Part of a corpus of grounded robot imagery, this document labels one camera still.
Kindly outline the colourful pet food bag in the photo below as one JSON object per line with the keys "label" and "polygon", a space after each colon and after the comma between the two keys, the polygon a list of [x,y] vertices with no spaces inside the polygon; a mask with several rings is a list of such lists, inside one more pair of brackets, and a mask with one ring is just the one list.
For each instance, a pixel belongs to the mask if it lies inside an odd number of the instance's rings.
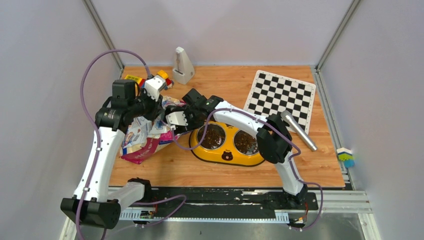
{"label": "colourful pet food bag", "polygon": [[139,165],[172,142],[171,128],[164,117],[150,121],[140,116],[129,125],[119,157]]}

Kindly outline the yellow double pet bowl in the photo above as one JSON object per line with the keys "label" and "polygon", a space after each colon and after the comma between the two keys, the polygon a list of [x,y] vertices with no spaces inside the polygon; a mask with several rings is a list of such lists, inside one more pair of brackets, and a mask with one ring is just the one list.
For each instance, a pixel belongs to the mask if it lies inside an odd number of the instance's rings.
{"label": "yellow double pet bowl", "polygon": [[191,152],[207,163],[256,167],[265,162],[253,136],[237,127],[216,121],[208,123],[202,143]]}

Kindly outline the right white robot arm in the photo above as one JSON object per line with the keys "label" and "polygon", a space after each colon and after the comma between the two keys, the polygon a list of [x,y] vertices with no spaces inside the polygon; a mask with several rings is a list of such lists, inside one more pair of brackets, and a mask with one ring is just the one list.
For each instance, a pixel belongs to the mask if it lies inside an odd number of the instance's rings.
{"label": "right white robot arm", "polygon": [[293,143],[280,116],[253,114],[233,106],[221,97],[213,95],[206,98],[194,88],[182,100],[186,104],[183,112],[187,130],[193,130],[214,119],[254,137],[259,154],[275,166],[281,178],[286,204],[292,209],[298,209],[305,203],[308,186],[301,179],[294,162],[294,157],[301,150]]}

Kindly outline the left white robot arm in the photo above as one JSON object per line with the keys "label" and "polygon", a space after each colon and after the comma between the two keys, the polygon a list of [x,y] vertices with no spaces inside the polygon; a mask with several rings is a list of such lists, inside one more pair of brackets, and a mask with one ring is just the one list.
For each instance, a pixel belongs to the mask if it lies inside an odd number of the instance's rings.
{"label": "left white robot arm", "polygon": [[155,120],[163,111],[161,90],[166,81],[153,77],[140,87],[134,80],[112,83],[112,95],[103,103],[95,118],[92,148],[80,183],[72,197],[63,198],[61,211],[76,225],[113,229],[120,214],[133,203],[142,207],[153,201],[148,180],[132,178],[109,193],[113,166],[127,130],[137,117]]}

